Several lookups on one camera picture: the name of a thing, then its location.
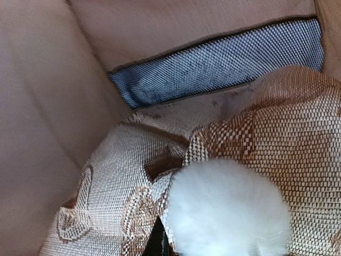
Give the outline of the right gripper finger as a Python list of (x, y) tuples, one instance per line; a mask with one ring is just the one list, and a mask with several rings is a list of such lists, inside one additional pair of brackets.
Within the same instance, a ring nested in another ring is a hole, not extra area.
[(172, 249), (168, 242), (160, 217), (156, 218), (151, 235), (143, 252), (143, 256), (171, 256)]

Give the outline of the white and brown pillow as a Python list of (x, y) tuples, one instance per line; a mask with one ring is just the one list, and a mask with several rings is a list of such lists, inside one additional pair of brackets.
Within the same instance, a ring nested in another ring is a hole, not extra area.
[(39, 254), (144, 255), (153, 238), (174, 249), (173, 174), (218, 157), (279, 186), (293, 217), (289, 255), (340, 255), (340, 82), (302, 66), (136, 111), (87, 161)]

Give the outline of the beige fabric pet tent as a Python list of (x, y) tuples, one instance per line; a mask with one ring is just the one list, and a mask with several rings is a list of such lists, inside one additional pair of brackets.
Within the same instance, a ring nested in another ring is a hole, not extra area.
[(1, 255), (40, 255), (136, 111), (289, 66), (340, 82), (340, 1), (1, 1)]

